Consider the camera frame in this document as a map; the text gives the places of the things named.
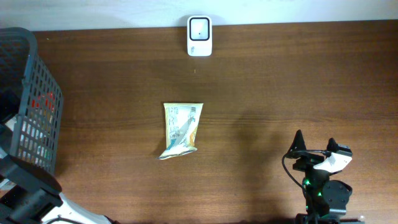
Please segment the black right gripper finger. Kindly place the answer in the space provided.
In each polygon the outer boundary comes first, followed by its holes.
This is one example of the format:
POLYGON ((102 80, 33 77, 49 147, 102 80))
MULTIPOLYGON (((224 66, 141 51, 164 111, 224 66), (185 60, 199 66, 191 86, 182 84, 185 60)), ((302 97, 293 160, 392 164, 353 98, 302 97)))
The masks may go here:
POLYGON ((336 143, 336 141, 333 138, 330 138, 328 140, 326 150, 328 152, 337 152, 339 150, 339 145, 336 143))
POLYGON ((305 141, 303 139, 302 131, 299 129, 295 133, 294 140, 287 151, 287 158, 289 159, 298 159, 303 151, 306 151, 307 148, 305 146, 305 141))

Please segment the cream snack bag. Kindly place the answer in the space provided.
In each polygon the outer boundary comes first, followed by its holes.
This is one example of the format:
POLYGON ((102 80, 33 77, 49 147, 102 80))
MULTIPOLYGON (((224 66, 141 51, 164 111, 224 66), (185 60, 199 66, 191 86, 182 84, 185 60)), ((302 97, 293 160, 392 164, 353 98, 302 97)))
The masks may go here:
POLYGON ((165 151, 158 157, 166 160, 197 151, 197 135, 203 103, 164 103, 165 151))

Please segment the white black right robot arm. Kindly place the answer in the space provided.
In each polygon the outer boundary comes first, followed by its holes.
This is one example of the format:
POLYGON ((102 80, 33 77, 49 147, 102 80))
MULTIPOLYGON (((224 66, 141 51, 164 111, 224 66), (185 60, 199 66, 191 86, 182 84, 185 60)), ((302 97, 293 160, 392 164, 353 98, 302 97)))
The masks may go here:
POLYGON ((362 223, 359 219, 344 219, 346 205, 353 188, 340 181, 331 180, 351 161, 353 153, 348 146, 328 140, 325 150, 309 150, 301 130, 282 157, 282 167, 287 175, 302 189, 306 214, 296 215, 295 223, 362 223))

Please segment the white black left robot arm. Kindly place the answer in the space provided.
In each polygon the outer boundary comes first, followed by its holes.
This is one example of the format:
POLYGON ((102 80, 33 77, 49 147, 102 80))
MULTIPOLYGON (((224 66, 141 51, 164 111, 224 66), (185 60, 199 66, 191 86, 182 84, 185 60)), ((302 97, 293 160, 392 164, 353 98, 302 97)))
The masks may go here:
POLYGON ((1 197, 1 223, 117 223, 68 199, 52 174, 22 159, 1 159, 1 178, 15 186, 1 197))

